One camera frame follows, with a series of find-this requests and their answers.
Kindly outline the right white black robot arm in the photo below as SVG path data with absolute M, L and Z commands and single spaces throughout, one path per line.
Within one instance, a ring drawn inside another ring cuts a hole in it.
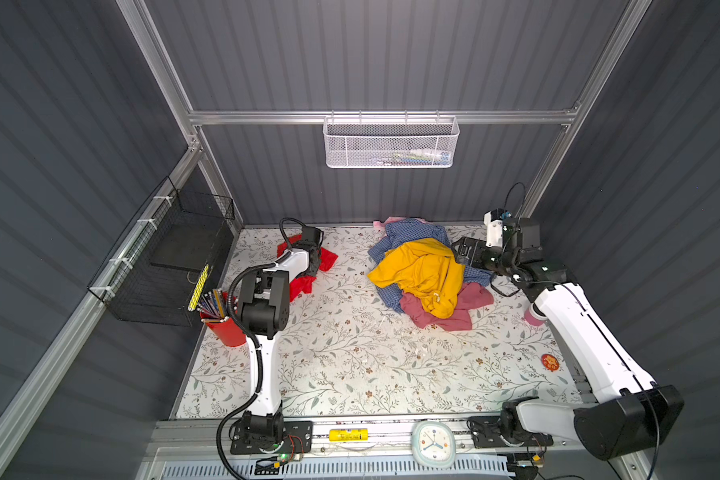
M 469 267 L 507 278 L 529 300 L 527 316 L 550 325 L 583 378 L 588 404 L 522 397 L 503 404 L 502 439 L 524 445 L 541 434 L 573 440 L 599 460 L 658 449 L 684 406 L 679 391 L 661 386 L 619 343 L 586 297 L 572 270 L 547 257 L 540 224 L 503 209 L 486 214 L 487 237 L 463 237 L 452 250 Z

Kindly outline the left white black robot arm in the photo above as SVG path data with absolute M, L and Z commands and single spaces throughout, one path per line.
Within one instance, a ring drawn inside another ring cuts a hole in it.
M 245 334 L 251 355 L 251 397 L 242 407 L 243 438 L 266 445 L 285 435 L 279 391 L 279 342 L 289 320 L 291 282 L 315 275 L 321 265 L 323 231 L 284 217 L 278 228 L 285 250 L 269 263 L 240 272 L 228 289 L 230 319 Z

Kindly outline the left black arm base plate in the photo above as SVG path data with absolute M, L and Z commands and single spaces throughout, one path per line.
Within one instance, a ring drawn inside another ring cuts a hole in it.
M 312 449 L 314 423 L 251 417 L 238 420 L 231 429 L 232 455 L 305 454 Z

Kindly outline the red cloth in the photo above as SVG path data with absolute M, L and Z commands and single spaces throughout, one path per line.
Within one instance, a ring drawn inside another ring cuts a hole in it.
M 312 293 L 317 273 L 330 271 L 337 262 L 338 255 L 315 242 L 304 240 L 302 234 L 297 234 L 290 236 L 287 242 L 278 245 L 278 257 L 286 251 L 288 245 L 291 245 L 294 249 L 306 250 L 309 254 L 307 270 L 290 282 L 290 301 L 293 302 L 302 294 L 308 295 Z

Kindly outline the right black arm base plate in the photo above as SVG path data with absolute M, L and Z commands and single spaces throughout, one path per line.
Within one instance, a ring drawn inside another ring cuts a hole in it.
M 529 433 L 505 426 L 500 416 L 471 416 L 466 420 L 466 427 L 473 446 L 479 449 L 536 447 L 544 452 L 554 444 L 553 437 L 548 434 Z

